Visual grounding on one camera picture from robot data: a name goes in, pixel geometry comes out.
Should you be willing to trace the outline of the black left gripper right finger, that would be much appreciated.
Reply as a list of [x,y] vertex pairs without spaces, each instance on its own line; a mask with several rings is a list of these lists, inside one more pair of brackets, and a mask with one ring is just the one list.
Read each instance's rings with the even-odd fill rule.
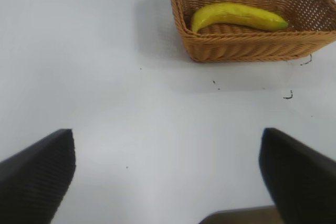
[[335,223],[334,160],[266,128],[259,168],[284,223]]

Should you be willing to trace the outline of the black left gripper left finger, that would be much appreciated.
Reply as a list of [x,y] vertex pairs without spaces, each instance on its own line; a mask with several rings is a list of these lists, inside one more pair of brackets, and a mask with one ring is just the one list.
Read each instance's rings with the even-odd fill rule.
[[71,129],[1,162],[1,223],[51,223],[76,170]]

